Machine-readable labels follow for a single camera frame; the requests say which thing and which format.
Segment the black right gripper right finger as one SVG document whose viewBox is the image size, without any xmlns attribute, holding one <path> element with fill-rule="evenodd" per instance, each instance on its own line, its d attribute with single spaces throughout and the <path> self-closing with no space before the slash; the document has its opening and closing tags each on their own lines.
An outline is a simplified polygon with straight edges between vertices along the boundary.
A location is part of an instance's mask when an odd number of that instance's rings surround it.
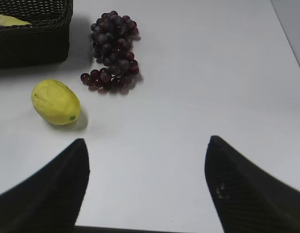
<svg viewBox="0 0 300 233">
<path fill-rule="evenodd" d="M 266 173 L 217 135 L 204 166 L 226 233 L 300 233 L 300 191 Z"/>
</svg>

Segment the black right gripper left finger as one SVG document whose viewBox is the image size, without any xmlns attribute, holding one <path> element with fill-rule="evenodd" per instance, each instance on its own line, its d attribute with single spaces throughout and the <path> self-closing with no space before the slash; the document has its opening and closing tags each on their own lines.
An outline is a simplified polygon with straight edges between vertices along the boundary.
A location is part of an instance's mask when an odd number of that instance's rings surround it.
<svg viewBox="0 0 300 233">
<path fill-rule="evenodd" d="M 0 233 L 71 233 L 89 180 L 84 139 L 0 194 Z"/>
</svg>

